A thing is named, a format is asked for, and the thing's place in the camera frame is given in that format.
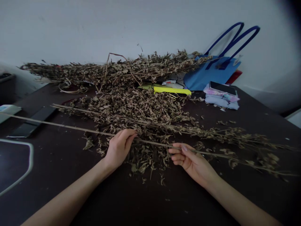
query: yellow object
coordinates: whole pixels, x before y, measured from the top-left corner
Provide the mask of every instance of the yellow object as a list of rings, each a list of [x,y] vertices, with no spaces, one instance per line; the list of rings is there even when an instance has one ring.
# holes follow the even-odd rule
[[[183,93],[187,95],[191,95],[191,91],[188,89],[174,89],[174,88],[166,88],[166,87],[154,87],[154,93],[162,93],[162,92],[167,92],[167,93]]]

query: white power strip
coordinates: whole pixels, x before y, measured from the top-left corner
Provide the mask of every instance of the white power strip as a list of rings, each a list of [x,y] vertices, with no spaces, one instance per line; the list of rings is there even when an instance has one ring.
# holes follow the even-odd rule
[[[21,110],[22,110],[22,108],[17,107],[15,105],[1,105],[0,106],[0,112],[10,114],[10,115],[14,115]],[[0,114],[0,124],[2,122],[4,122],[5,120],[7,120],[9,117],[10,116]]]

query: blue bag strap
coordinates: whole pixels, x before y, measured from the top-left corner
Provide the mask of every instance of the blue bag strap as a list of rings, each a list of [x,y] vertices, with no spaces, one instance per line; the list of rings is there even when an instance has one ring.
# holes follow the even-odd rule
[[[216,41],[215,43],[208,49],[208,51],[204,54],[204,55],[209,55],[209,51],[226,35],[228,34],[233,28],[235,28],[236,26],[240,25],[240,28],[239,30],[237,31],[237,33],[235,34],[234,38],[231,40],[230,43],[232,43],[236,38],[237,36],[239,35],[239,33],[241,32],[241,30],[243,29],[244,27],[244,23],[243,22],[238,22],[236,24],[234,24],[232,27],[230,27],[228,30],[226,30]]]
[[[222,63],[221,67],[220,67],[220,70],[223,70],[227,67],[227,65],[230,63],[230,61],[232,60],[233,57],[235,57],[236,54],[238,54],[257,34],[258,32],[260,31],[260,27],[258,26],[254,26],[254,27],[251,27],[250,29],[248,29],[247,31],[245,31],[243,34],[241,34],[236,40],[234,40],[233,42],[231,42],[227,47],[226,49],[219,55],[218,58],[221,58],[223,57],[226,52],[228,52],[237,42],[239,42],[242,38],[244,38],[247,34],[249,34],[250,32],[254,31],[254,34],[228,59],[226,60],[225,62]],[[208,70],[211,65],[215,62],[217,62],[218,59],[216,59],[215,61],[212,61],[207,67],[206,67],[206,70]]]

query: finger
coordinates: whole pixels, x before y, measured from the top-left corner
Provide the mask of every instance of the finger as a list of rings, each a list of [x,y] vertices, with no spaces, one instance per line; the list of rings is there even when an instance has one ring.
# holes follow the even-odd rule
[[[130,136],[129,138],[126,139],[126,142],[125,142],[125,150],[127,152],[129,152],[130,148],[131,148],[131,145],[132,145],[132,142],[134,140],[134,138],[138,136],[137,133],[135,133],[134,135]]]
[[[185,156],[182,155],[182,154],[175,154],[172,156],[172,161],[177,161],[177,160],[182,160],[184,161],[185,160]]]
[[[115,137],[118,138],[122,132],[123,132],[123,130],[119,131],[119,132],[115,135]]]
[[[136,133],[135,130],[132,130],[132,129],[125,129],[125,130],[122,131],[122,133],[120,134],[120,136],[118,137],[118,139],[124,141],[124,143],[125,143],[126,139],[127,139],[129,136],[134,135],[135,133]]]
[[[183,165],[183,161],[181,161],[181,160],[174,161],[173,163],[174,163],[175,165],[180,165],[180,166]]]
[[[168,149],[168,152],[169,152],[170,154],[181,154],[181,153],[182,153],[182,150],[170,148],[170,149]]]
[[[190,151],[185,144],[182,144],[182,152],[194,163],[198,163],[198,161],[200,160],[199,157],[197,157],[192,151]]]
[[[185,146],[188,147],[189,149],[195,150],[195,148],[193,148],[193,147],[191,147],[190,145],[185,144],[185,143],[173,143],[172,145],[173,145],[174,147],[176,147],[176,148],[182,148],[182,145],[185,145]]]

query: black device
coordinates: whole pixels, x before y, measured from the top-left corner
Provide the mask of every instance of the black device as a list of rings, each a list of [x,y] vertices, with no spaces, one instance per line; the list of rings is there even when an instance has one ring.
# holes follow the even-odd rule
[[[228,93],[230,95],[236,96],[236,91],[233,87],[226,86],[212,81],[209,83],[209,86],[210,88],[215,89],[217,91],[222,91],[224,93]]]
[[[31,119],[45,121],[56,109],[53,107],[42,107],[37,113],[35,113]],[[39,122],[26,121],[19,128],[13,131],[12,134],[7,137],[10,138],[27,138],[29,137],[40,125]]]

